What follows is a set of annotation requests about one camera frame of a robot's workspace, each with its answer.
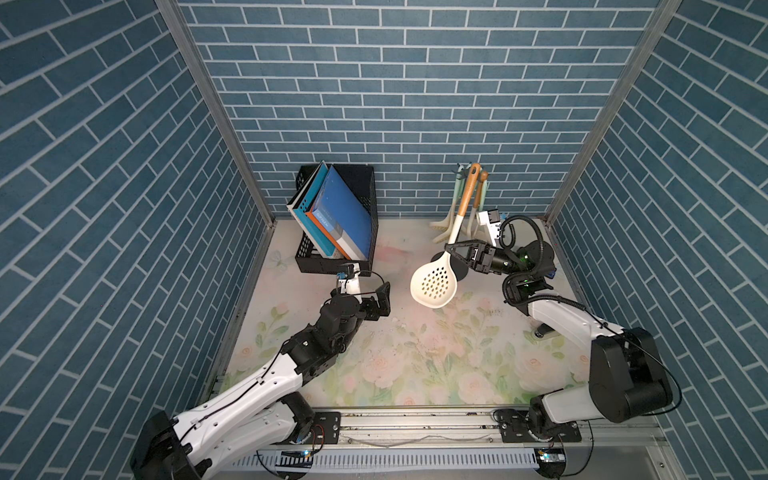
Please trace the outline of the dark grey utensil rack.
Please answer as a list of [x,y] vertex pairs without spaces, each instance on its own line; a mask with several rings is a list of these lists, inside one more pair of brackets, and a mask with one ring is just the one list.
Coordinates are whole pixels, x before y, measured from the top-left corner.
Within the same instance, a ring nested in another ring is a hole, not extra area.
[[459,180],[458,193],[461,197],[457,198],[458,210],[455,219],[451,224],[450,235],[446,240],[445,253],[448,255],[450,267],[458,281],[463,280],[469,271],[466,264],[451,251],[451,247],[457,242],[462,231],[462,225],[469,208],[469,203],[474,195],[476,183],[484,174],[483,168],[479,163],[473,163],[470,166],[459,166],[456,177]]

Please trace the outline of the wooden handled cream skimmer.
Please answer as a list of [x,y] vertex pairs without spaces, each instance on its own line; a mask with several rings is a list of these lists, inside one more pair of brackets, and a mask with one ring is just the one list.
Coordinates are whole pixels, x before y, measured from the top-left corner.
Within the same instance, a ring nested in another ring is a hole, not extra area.
[[448,248],[456,242],[459,236],[481,171],[482,167],[479,163],[473,163],[469,168],[458,212],[444,247],[444,252],[436,260],[419,267],[411,277],[411,296],[416,302],[425,307],[431,309],[442,308],[454,298],[457,292],[458,280],[451,266],[452,256]]

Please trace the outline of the wooden handled white spoon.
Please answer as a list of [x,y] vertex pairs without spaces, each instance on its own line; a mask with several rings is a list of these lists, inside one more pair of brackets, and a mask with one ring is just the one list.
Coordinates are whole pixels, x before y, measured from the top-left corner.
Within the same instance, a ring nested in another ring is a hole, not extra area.
[[480,175],[479,175],[478,182],[477,182],[475,198],[474,198],[471,214],[470,214],[470,216],[468,218],[468,223],[467,223],[467,226],[465,228],[465,234],[467,235],[467,237],[469,239],[472,239],[474,237],[475,218],[476,218],[476,215],[477,215],[477,213],[479,211],[479,207],[480,207],[480,205],[482,203],[482,199],[483,199],[483,196],[484,196],[485,183],[487,181],[487,178],[488,178],[488,172],[485,171],[485,170],[482,170]]

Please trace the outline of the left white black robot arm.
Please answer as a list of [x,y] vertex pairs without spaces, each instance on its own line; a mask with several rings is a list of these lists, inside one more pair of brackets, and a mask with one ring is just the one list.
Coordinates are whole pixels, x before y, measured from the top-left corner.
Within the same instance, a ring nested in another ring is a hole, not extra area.
[[361,292],[341,280],[319,318],[297,332],[264,366],[201,405],[143,425],[129,466],[137,479],[210,479],[259,449],[304,439],[315,412],[300,389],[343,354],[360,326],[391,313],[391,285]]

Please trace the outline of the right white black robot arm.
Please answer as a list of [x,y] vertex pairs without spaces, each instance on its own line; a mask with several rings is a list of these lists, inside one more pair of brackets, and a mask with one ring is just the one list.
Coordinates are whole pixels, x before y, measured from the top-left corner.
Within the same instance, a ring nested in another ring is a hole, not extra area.
[[662,413],[677,384],[659,358],[653,336],[642,328],[624,329],[586,306],[552,291],[554,250],[535,240],[505,251],[477,240],[445,246],[451,259],[468,269],[503,276],[506,304],[565,337],[586,356],[584,385],[534,397],[526,417],[531,436],[549,441],[578,421],[613,423]]

